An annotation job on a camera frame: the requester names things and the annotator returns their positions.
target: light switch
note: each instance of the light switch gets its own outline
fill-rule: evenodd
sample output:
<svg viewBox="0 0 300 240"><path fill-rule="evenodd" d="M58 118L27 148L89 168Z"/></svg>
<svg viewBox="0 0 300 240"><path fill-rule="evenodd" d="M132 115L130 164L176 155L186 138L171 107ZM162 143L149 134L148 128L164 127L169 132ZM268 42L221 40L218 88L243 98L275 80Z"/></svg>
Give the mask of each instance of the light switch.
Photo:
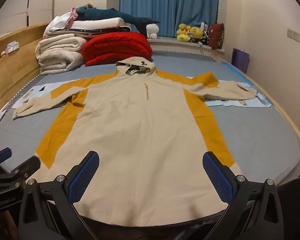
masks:
<svg viewBox="0 0 300 240"><path fill-rule="evenodd" d="M288 29L288 35L287 35L289 38L293 39L293 36L294 36L294 31L293 30L290 30Z"/></svg>
<svg viewBox="0 0 300 240"><path fill-rule="evenodd" d="M293 39L297 42L300 42L300 33L294 32Z"/></svg>

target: white plush toy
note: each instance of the white plush toy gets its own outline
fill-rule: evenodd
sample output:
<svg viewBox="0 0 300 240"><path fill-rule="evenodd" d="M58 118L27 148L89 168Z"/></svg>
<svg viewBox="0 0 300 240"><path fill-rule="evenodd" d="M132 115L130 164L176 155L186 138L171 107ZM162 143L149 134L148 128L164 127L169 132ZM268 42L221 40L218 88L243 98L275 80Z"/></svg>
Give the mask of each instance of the white plush toy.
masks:
<svg viewBox="0 0 300 240"><path fill-rule="evenodd" d="M157 33L159 32L159 27L157 24L152 23L147 25L147 36L148 39L156 39Z"/></svg>

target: bed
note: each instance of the bed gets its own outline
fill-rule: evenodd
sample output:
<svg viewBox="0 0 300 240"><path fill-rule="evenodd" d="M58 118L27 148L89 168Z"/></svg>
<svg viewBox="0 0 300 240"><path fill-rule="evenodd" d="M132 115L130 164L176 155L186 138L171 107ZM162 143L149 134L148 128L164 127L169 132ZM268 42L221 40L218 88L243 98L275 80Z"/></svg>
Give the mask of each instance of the bed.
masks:
<svg viewBox="0 0 300 240"><path fill-rule="evenodd" d="M229 63L202 54L154 50L152 59L160 70L188 77L212 71L219 80L248 83L268 96L273 104L269 108L212 106L210 109L230 152L248 180L264 182L271 178L278 185L298 177L300 134L279 105L251 79ZM89 78L114 71L114 64L83 65L67 73L37 76L29 80L15 98L35 85ZM13 155L2 164L3 169L10 172L33 155L61 109L57 107L16 120L12 120L13 109L7 111L0 122L0 150L9 147ZM211 221L212 217L202 218L202 221Z"/></svg>

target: zipper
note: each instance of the zipper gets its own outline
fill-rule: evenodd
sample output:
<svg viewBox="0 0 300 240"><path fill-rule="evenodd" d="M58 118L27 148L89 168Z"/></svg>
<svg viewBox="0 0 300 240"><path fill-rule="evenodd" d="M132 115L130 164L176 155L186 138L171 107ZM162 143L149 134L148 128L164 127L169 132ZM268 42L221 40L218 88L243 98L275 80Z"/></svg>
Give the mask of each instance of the zipper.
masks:
<svg viewBox="0 0 300 240"><path fill-rule="evenodd" d="M146 87L147 100L149 100L148 85L146 83L145 83L145 87Z"/></svg>

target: red folded blanket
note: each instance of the red folded blanket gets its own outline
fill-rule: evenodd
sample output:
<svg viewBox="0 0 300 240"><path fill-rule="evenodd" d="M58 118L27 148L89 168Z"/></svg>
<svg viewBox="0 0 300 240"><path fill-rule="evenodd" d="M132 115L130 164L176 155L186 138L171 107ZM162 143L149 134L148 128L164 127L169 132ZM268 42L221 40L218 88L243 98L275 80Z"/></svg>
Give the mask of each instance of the red folded blanket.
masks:
<svg viewBox="0 0 300 240"><path fill-rule="evenodd" d="M150 59L152 49L147 39L140 33L105 33L100 34L82 49L86 66L116 63L129 57Z"/></svg>

